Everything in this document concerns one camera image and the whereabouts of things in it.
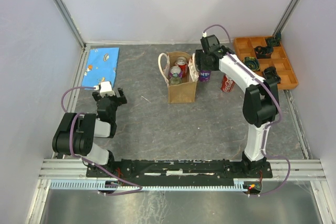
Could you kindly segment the brown canvas tote bag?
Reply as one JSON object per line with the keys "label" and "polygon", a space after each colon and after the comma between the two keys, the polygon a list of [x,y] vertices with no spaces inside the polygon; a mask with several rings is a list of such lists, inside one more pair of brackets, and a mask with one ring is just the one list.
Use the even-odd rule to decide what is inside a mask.
{"label": "brown canvas tote bag", "polygon": [[[175,65],[178,57],[184,57],[187,61],[188,71],[186,77],[182,78],[182,83],[176,85],[169,84],[170,69]],[[195,102],[196,87],[199,73],[196,69],[195,53],[192,55],[186,52],[161,53],[158,56],[159,71],[164,78],[168,90],[168,103],[192,103]]]}

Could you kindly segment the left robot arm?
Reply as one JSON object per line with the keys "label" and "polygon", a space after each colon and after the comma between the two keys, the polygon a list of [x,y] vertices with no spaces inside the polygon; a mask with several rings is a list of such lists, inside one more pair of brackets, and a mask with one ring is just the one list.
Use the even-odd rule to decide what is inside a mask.
{"label": "left robot arm", "polygon": [[92,96],[97,103],[96,113],[77,114],[66,112],[53,137],[52,148],[57,154],[79,156],[87,162],[98,165],[98,171],[105,177],[116,171],[113,153],[99,147],[94,138],[113,138],[117,130],[116,114],[119,106],[127,103],[123,89],[119,95],[113,92]]}

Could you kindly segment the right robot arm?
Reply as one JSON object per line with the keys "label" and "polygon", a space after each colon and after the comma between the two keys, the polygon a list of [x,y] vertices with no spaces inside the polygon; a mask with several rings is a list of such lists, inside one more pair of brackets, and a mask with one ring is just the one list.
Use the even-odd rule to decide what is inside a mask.
{"label": "right robot arm", "polygon": [[198,70],[221,71],[244,92],[243,116],[248,123],[248,139],[242,153],[241,172],[254,177],[266,165],[270,127],[277,123],[276,115],[282,115],[277,83],[250,70],[215,35],[203,33],[201,45],[202,50],[195,53]]}

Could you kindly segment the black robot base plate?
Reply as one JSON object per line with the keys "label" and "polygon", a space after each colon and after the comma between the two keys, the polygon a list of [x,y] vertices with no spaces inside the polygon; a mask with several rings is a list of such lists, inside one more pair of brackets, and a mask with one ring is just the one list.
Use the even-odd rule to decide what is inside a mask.
{"label": "black robot base plate", "polygon": [[250,165],[247,161],[123,159],[113,167],[103,167],[115,176],[141,186],[231,186],[234,179],[272,178],[265,159]]}

